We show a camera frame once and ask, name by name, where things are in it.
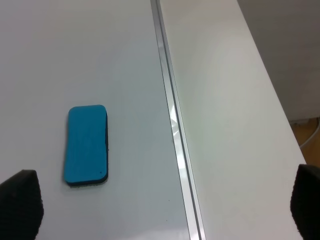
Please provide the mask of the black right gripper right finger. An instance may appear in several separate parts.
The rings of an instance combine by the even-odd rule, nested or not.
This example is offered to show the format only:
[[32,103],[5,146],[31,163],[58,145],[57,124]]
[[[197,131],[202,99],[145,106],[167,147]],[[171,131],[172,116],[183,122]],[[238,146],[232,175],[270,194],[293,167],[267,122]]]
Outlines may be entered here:
[[320,238],[320,168],[300,164],[290,200],[290,211],[304,240]]

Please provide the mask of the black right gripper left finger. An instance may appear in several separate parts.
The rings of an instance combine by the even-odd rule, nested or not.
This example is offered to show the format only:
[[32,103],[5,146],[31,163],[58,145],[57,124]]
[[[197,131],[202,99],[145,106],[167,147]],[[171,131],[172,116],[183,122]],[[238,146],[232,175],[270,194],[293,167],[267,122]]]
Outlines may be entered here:
[[2,240],[34,240],[43,216],[43,200],[35,170],[21,170],[0,184]]

